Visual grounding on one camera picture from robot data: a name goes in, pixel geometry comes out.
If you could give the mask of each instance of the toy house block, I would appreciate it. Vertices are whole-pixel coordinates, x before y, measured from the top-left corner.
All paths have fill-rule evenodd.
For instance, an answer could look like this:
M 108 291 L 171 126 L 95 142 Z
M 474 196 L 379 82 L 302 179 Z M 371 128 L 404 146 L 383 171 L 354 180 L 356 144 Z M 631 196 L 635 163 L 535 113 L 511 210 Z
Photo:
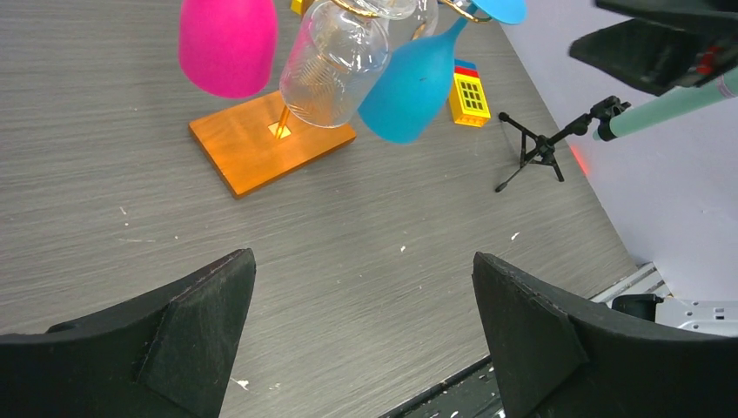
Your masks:
M 492 117 L 476 65 L 456 60 L 448 103 L 458 125 L 481 127 Z
M 302 0 L 292 0 L 292 5 L 290 6 L 290 10 L 301 15 L 302 14 Z

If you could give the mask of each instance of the teal pole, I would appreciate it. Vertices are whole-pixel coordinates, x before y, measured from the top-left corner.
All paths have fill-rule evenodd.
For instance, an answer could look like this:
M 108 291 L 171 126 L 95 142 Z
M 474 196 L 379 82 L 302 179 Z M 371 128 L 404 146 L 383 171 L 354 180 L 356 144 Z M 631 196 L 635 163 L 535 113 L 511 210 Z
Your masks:
M 659 98 L 624 111 L 602 124 L 594 139 L 610 140 L 630 135 L 672 118 L 729 98 L 738 97 L 738 69 L 733 69 L 702 87 L 675 88 Z

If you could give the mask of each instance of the clear glass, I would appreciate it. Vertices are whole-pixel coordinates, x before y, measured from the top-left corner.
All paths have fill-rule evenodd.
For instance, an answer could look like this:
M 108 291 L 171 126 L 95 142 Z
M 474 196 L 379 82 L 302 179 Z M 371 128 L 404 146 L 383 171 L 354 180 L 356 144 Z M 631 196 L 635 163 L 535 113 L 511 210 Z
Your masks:
M 377 83 L 389 55 L 379 19 L 319 0 L 303 17 L 279 91 L 290 111 L 306 123 L 341 126 Z
M 389 34 L 392 51 L 413 39 L 430 37 L 438 26 L 439 6 L 437 0 L 415 0 L 418 7 L 410 17 L 391 21 L 382 19 L 382 25 Z
M 417 4 L 417 0 L 348 0 L 348 2 L 392 20 L 408 18 Z

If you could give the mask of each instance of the wooden board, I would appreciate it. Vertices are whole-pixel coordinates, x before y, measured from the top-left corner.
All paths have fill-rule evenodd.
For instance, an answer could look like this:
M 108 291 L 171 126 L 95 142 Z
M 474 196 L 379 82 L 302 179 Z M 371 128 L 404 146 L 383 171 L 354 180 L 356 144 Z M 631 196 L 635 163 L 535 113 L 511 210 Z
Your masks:
M 279 120 L 283 107 L 275 91 L 190 122 L 192 134 L 236 199 L 356 138 L 349 125 L 318 128 L 291 115 L 291 134 L 276 139 L 269 125 Z

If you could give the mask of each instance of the tripod stand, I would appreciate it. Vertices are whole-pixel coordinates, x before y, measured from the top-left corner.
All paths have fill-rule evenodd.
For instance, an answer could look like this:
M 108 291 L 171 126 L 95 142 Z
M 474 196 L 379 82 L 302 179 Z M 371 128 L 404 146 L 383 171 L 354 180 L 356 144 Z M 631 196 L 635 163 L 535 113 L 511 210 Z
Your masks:
M 518 173 L 529 164 L 548 165 L 549 167 L 553 167 L 559 181 L 564 181 L 564 175 L 561 173 L 559 163 L 556 162 L 556 157 L 554 156 L 554 152 L 556 152 L 555 145 L 569 135 L 573 134 L 580 137 L 587 133 L 587 128 L 589 127 L 589 124 L 592 123 L 593 119 L 607 122 L 611 118 L 623 113 L 628 107 L 630 107 L 630 103 L 621 103 L 619 98 L 610 96 L 609 98 L 606 98 L 592 106 L 589 113 L 579 116 L 551 138 L 543 135 L 536 135 L 525 126 L 510 118 L 510 115 L 507 113 L 500 113 L 500 121 L 508 123 L 520 131 L 520 168 L 518 168 L 518 170 L 507 180 L 500 183 L 500 185 L 498 185 L 494 190 L 497 193 L 502 192 L 505 187 L 507 187 L 507 184 L 510 183 L 510 180 L 514 179 L 515 176 L 517 176 Z M 528 151 L 526 148 L 526 138 L 531 138 L 535 142 L 535 148 L 531 151 Z

